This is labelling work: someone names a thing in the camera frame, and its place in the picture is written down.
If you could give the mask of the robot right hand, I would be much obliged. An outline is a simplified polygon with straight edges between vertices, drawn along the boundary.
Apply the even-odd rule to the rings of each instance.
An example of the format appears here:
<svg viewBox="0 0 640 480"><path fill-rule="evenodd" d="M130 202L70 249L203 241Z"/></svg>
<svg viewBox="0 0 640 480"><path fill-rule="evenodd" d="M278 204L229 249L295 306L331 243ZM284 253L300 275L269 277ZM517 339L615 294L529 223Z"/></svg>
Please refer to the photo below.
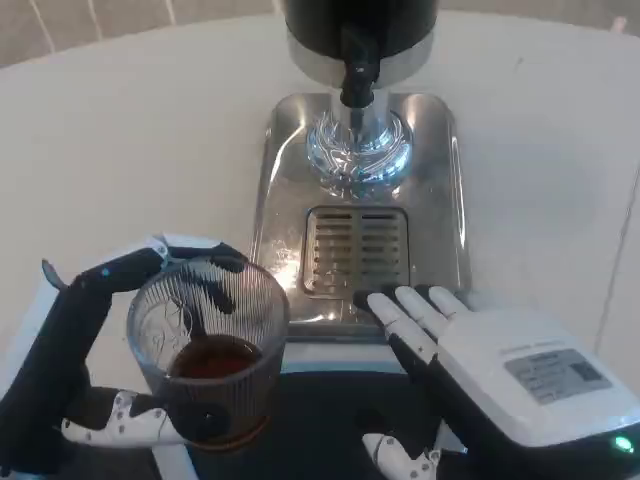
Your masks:
<svg viewBox="0 0 640 480"><path fill-rule="evenodd" d="M635 479L638 396L537 311L476 310L440 286L359 291L479 479Z"/></svg>

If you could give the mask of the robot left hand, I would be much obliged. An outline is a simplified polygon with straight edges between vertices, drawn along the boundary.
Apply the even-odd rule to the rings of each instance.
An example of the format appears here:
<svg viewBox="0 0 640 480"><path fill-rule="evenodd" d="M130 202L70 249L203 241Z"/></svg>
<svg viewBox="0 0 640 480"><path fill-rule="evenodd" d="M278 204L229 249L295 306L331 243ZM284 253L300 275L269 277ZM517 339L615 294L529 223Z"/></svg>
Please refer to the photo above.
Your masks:
<svg viewBox="0 0 640 480"><path fill-rule="evenodd" d="M1 362L2 476L56 473L74 443L145 448L229 432L230 413L220 404L96 387L86 366L114 296L192 259L234 274L248 264L222 241L173 234L150 236L70 283L42 261L36 297Z"/></svg>

